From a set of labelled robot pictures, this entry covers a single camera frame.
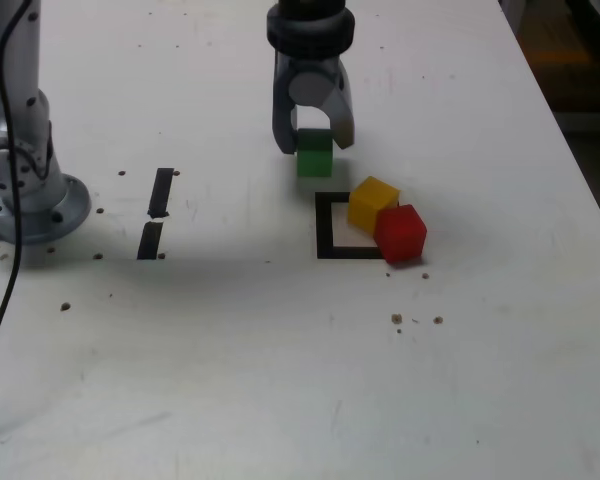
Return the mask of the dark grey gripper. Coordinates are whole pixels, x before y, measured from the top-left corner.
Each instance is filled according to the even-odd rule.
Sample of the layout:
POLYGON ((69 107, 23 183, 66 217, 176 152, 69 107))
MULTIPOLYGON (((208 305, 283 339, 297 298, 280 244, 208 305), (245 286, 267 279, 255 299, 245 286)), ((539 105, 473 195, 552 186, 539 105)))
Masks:
POLYGON ((340 149, 354 145, 350 84, 339 56, 307 60, 276 52, 273 79, 272 132, 282 153, 293 155, 297 149, 296 105, 323 112, 340 149), (293 79, 284 74, 292 71, 298 71, 293 79))

